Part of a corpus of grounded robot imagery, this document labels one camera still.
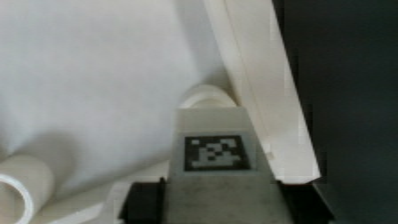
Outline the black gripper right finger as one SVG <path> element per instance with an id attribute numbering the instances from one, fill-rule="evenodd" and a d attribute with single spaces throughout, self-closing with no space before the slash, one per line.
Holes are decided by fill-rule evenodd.
<path id="1" fill-rule="evenodd" d="M 334 214 L 313 184 L 277 182 L 293 224 L 331 224 Z"/>

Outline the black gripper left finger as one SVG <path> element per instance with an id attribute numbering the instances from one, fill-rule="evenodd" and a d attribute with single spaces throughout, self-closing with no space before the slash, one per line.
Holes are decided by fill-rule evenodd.
<path id="1" fill-rule="evenodd" d="M 132 184 L 119 213 L 123 224 L 162 224 L 165 185 L 165 178 Z"/>

